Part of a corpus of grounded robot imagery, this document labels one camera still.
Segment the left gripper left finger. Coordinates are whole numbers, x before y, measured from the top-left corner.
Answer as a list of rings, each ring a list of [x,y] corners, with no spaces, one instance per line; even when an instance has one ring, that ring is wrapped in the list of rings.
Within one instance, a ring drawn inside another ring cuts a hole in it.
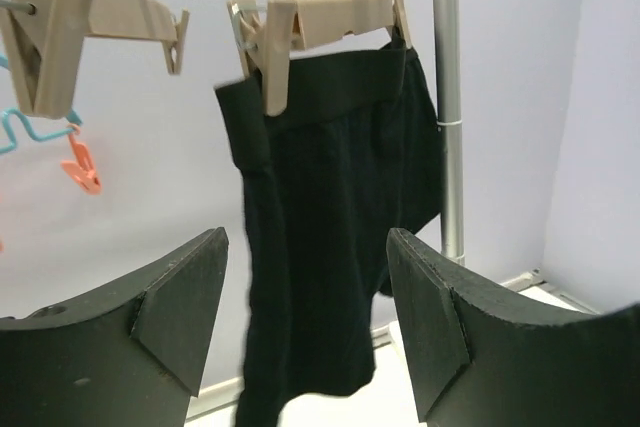
[[[1,321],[5,426],[181,426],[199,394],[228,260],[223,228]]]

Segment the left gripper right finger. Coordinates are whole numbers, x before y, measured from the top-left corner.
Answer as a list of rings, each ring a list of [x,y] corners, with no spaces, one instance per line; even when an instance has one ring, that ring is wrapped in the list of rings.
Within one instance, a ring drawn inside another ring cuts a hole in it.
[[[443,257],[403,229],[387,239],[418,420],[430,426],[635,426],[639,309],[545,304]]]

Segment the blue clip hanger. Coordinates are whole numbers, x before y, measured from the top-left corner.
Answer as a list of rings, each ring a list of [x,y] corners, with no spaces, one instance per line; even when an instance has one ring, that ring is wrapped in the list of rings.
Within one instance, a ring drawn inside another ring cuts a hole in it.
[[[76,112],[58,121],[22,113],[9,91],[9,65],[1,58],[1,192],[52,198],[65,189],[85,196],[103,193],[99,168]]]

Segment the black shorts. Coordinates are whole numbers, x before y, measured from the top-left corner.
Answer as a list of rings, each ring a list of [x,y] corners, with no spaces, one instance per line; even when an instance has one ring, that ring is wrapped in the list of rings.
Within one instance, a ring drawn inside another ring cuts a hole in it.
[[[215,94],[251,252],[235,422],[275,426],[298,396],[349,396],[372,380],[372,302],[392,292],[386,238],[440,214],[441,135],[419,56],[399,36],[293,60],[274,117],[259,73]]]

